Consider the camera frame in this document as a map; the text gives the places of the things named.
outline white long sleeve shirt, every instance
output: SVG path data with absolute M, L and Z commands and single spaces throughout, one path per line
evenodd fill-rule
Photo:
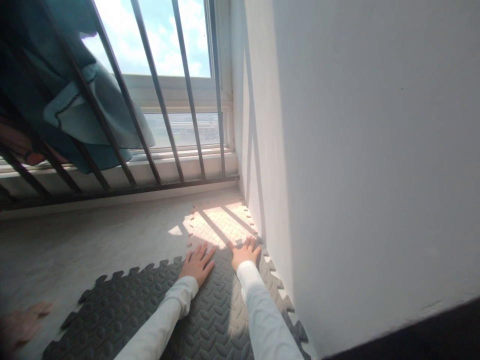
M 248 310 L 250 342 L 256 360 L 303 360 L 297 344 L 252 261 L 236 271 Z M 136 332 L 114 360 L 158 360 L 177 321 L 190 311 L 199 291 L 197 280 L 185 276 L 166 293 L 158 309 Z
M 135 333 L 114 360 L 159 360 L 177 321 L 188 315 L 190 302 L 199 292 L 192 276 L 178 279 L 152 316 Z

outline window glass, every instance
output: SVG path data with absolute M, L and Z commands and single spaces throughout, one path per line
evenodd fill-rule
M 169 148 L 169 136 L 162 114 L 145 114 L 145 117 L 155 138 L 155 147 Z M 197 144 L 191 113 L 169 113 L 168 119 L 177 147 Z M 196 122 L 201 145 L 220 144 L 219 117 L 216 112 L 197 113 Z
M 139 0 L 159 76 L 184 76 L 171 0 Z M 130 0 L 95 0 L 108 39 L 123 74 L 150 75 Z M 181 25 L 191 77 L 210 78 L 210 57 L 203 0 L 179 0 Z M 84 44 L 113 73 L 98 35 Z

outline foam floor mat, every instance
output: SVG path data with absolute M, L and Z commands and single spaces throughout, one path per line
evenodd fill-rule
M 245 226 L 251 226 L 242 219 L 242 216 L 249 219 L 248 210 L 237 202 L 220 206 L 199 204 L 192 211 L 189 245 L 207 240 L 220 249 L 213 256 L 212 272 L 191 302 L 188 316 L 177 323 L 161 359 L 254 358 L 247 306 L 230 264 L 232 252 L 225 246 L 226 241 L 239 244 L 240 239 L 245 239 L 245 231 L 256 233 L 253 227 Z M 215 235 L 209 233 L 208 227 Z M 310 359 L 301 346 L 301 342 L 308 341 L 305 331 L 299 321 L 292 324 L 288 315 L 294 311 L 292 303 L 288 296 L 283 299 L 280 296 L 283 285 L 271 274 L 275 268 L 271 261 L 265 261 L 268 253 L 261 239 L 258 241 L 262 246 L 260 275 L 300 352 Z M 125 276 L 123 271 L 115 272 L 110 280 L 106 280 L 106 275 L 99 277 L 94 288 L 82 294 L 79 299 L 82 307 L 67 317 L 61 326 L 65 333 L 59 341 L 47 346 L 43 359 L 114 359 L 158 308 L 177 280 L 182 264 L 182 258 L 177 257 L 173 263 L 163 260 L 158 267 L 151 263 L 142 271 L 132 268 Z

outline white cloud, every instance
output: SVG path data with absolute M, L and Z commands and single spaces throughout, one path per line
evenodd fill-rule
M 147 58 L 132 8 L 126 8 L 121 0 L 95 0 L 95 4 L 122 73 L 149 75 Z M 208 64 L 203 1 L 180 0 L 179 8 L 190 75 L 209 76 L 210 68 L 202 66 L 202 61 Z M 166 24 L 159 22 L 154 29 L 147 29 L 156 71 L 160 76 L 183 76 L 182 57 L 173 15 L 168 21 Z M 98 35 L 85 38 L 83 41 L 98 60 L 111 71 Z

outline railing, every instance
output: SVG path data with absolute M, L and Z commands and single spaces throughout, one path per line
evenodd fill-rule
M 97 181 L 100 183 L 102 188 L 102 191 L 100 192 L 88 192 L 88 193 L 83 192 L 82 189 L 78 186 L 78 184 L 74 181 L 74 179 L 63 168 L 62 164 L 52 153 L 50 148 L 42 141 L 40 136 L 35 132 L 35 130 L 32 128 L 32 126 L 27 121 L 27 119 L 15 107 L 15 105 L 8 98 L 8 96 L 0 90 L 0 105 L 6 111 L 6 114 L 12 119 L 16 120 L 15 126 L 17 127 L 17 129 L 22 131 L 29 138 L 31 143 L 35 145 L 35 148 L 38 149 L 38 152 L 45 156 L 45 159 L 51 164 L 52 168 L 55 169 L 58 176 L 67 184 L 67 186 L 72 191 L 71 194 L 66 194 L 66 195 L 54 196 L 50 194 L 50 192 L 35 178 L 35 176 L 31 174 L 17 160 L 17 158 L 10 152 L 10 150 L 6 146 L 0 143 L 0 156 L 2 156 L 3 159 L 19 174 L 19 176 L 22 177 L 38 194 L 38 197 L 35 197 L 35 198 L 18 199 L 17 197 L 10 194 L 10 192 L 5 187 L 0 185 L 0 195 L 5 200 L 3 204 L 0 204 L 1 210 L 13 210 L 13 209 L 20 209 L 20 208 L 36 207 L 36 206 L 62 204 L 62 203 L 68 203 L 68 202 L 74 202 L 74 201 L 107 198 L 107 197 L 113 197 L 113 196 L 130 195 L 130 194 L 145 193 L 145 192 L 158 191 L 158 190 L 167 190 L 167 189 L 174 189 L 174 188 L 183 188 L 183 187 L 189 187 L 189 186 L 197 186 L 197 185 L 205 185 L 205 184 L 213 184 L 213 183 L 221 183 L 225 181 L 238 180 L 239 177 L 237 175 L 226 176 L 226 172 L 225 172 L 224 124 L 223 124 L 223 118 L 222 118 L 221 99 L 220 99 L 219 54 L 218 54 L 218 48 L 217 48 L 217 30 L 216 30 L 214 0 L 209 0 L 209 15 L 210 15 L 209 19 L 210 19 L 212 56 L 213 56 L 213 69 L 212 69 L 213 74 L 212 75 L 215 79 L 216 105 L 217 105 L 217 111 L 218 111 L 218 128 L 219 128 L 219 137 L 220 137 L 221 177 L 216 177 L 216 178 L 207 178 L 205 174 L 204 159 L 202 156 L 202 148 L 200 144 L 199 127 L 197 124 L 197 116 L 195 112 L 192 82 L 191 82 L 189 66 L 187 62 L 187 53 L 185 49 L 185 41 L 184 41 L 184 36 L 182 31 L 182 22 L 180 19 L 179 4 L 178 4 L 178 0 L 172 0 L 173 13 L 175 17 L 176 30 L 178 34 L 178 42 L 179 42 L 179 47 L 181 52 L 181 59 L 183 62 L 183 71 L 185 75 L 185 82 L 186 82 L 186 88 L 188 93 L 188 100 L 190 104 L 193 130 L 195 134 L 196 147 L 198 150 L 198 160 L 200 163 L 200 170 L 201 170 L 201 180 L 194 180 L 194 181 L 185 181 L 184 179 L 184 174 L 182 171 L 179 154 L 175 144 L 174 135 L 172 133 L 172 126 L 169 121 L 167 107 L 165 104 L 164 97 L 162 95 L 162 88 L 159 83 L 159 78 L 157 75 L 157 70 L 155 67 L 152 51 L 151 51 L 149 40 L 147 37 L 147 31 L 146 31 L 144 20 L 142 17 L 142 12 L 140 10 L 140 5 L 138 0 L 130 0 L 134 15 L 135 15 L 135 19 L 138 25 L 138 30 L 140 32 L 140 37 L 143 43 L 145 55 L 150 68 L 153 84 L 155 87 L 155 92 L 158 98 L 158 103 L 160 105 L 160 109 L 163 115 L 163 120 L 165 122 L 165 127 L 168 133 L 170 146 L 173 152 L 173 157 L 175 159 L 176 168 L 178 171 L 178 177 L 180 179 L 179 182 L 175 182 L 175 183 L 162 183 L 161 176 L 154 163 L 150 149 L 147 146 L 144 135 L 142 134 L 142 129 L 140 127 L 139 120 L 137 119 L 137 115 L 134 109 L 134 105 L 132 103 L 132 99 L 130 97 L 130 94 L 125 84 L 122 73 L 120 71 L 117 59 L 115 57 L 109 38 L 105 31 L 100 14 L 97 10 L 94 0 L 88 0 L 91 16 L 94 20 L 96 30 L 103 44 L 103 48 L 108 57 L 111 68 L 113 69 L 114 76 L 120 87 L 123 99 L 126 103 L 126 107 L 131 116 L 131 120 L 133 121 L 139 140 L 141 142 L 143 150 L 145 151 L 149 167 L 155 179 L 154 184 L 141 186 L 141 187 L 137 185 L 137 182 L 134 176 L 132 175 L 132 172 L 130 171 L 128 164 L 125 162 L 124 158 L 122 157 L 122 154 L 120 153 L 119 145 L 117 144 L 117 141 L 115 140 L 115 137 L 111 129 L 109 128 L 107 120 L 105 119 L 99 107 L 99 104 L 97 103 L 94 95 L 92 94 L 92 91 L 88 86 L 88 83 L 79 65 L 77 64 L 77 61 L 71 49 L 69 48 L 69 45 L 64 35 L 60 31 L 60 28 L 57 26 L 57 23 L 51 12 L 51 9 L 49 8 L 45 0 L 35 0 L 35 1 L 37 1 L 40 4 L 40 7 L 48 20 L 48 24 L 51 26 L 55 34 L 55 40 L 59 45 L 59 47 L 61 48 L 63 56 L 65 60 L 67 60 L 67 63 L 71 68 L 71 71 L 74 75 L 74 81 L 79 87 L 82 96 L 84 97 L 86 102 L 90 105 L 93 113 L 95 114 L 96 119 L 103 133 L 105 134 L 108 140 L 108 143 L 113 149 L 114 154 L 118 159 L 120 166 L 126 178 L 128 179 L 130 186 L 127 188 L 121 188 L 121 189 L 111 189 L 109 183 L 107 182 L 104 175 L 102 174 L 102 171 L 99 170 L 99 168 L 95 164 L 94 160 L 90 156 L 88 150 L 85 148 L 83 143 L 81 143 L 80 141 L 72 137 L 71 139 L 75 147 L 78 149 L 80 154 L 82 154 L 84 160 L 88 163 L 88 165 L 92 169 L 94 176 L 96 177 Z M 31 79 L 35 83 L 36 89 L 41 94 L 43 99 L 47 103 L 50 102 L 54 98 L 54 95 L 49 91 L 49 89 L 45 86 L 45 84 L 43 84 L 41 77 L 36 72 L 35 67 L 31 64 L 31 61 L 28 58 L 28 56 L 24 53 L 22 49 L 16 47 L 14 42 L 10 38 L 8 38 L 7 34 L 3 34 L 1 36 L 1 40 L 8 47 L 8 50 L 15 57 L 15 60 L 20 64 L 22 70 L 31 77 Z

